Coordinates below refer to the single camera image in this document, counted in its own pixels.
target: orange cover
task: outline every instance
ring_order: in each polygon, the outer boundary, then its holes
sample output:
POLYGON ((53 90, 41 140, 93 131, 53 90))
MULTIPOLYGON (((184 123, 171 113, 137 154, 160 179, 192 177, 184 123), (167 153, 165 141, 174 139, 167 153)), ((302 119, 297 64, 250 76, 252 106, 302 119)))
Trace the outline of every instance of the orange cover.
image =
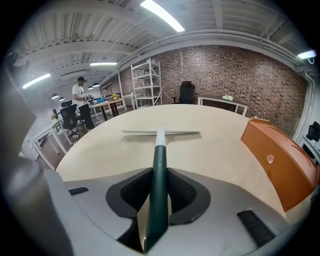
POLYGON ((251 119, 241 140, 269 176, 285 212, 314 191, 319 182, 318 167, 302 148, 269 121, 251 119), (272 163, 267 156, 273 156, 272 163))

